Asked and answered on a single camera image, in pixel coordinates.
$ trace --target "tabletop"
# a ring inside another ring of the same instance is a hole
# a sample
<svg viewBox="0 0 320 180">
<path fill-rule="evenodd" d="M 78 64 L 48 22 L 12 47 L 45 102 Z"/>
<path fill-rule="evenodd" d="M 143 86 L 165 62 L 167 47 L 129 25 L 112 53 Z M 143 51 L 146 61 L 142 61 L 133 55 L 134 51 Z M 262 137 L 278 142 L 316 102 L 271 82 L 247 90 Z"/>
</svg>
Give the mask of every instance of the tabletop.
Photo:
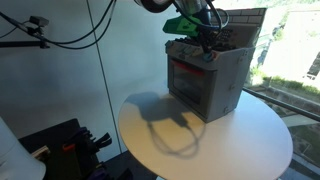
<svg viewBox="0 0 320 180">
<path fill-rule="evenodd" d="M 293 152 L 280 117 L 245 92 L 234 111 L 207 124 L 167 90 L 132 94 L 119 130 L 132 155 L 168 180 L 277 179 Z"/>
</svg>

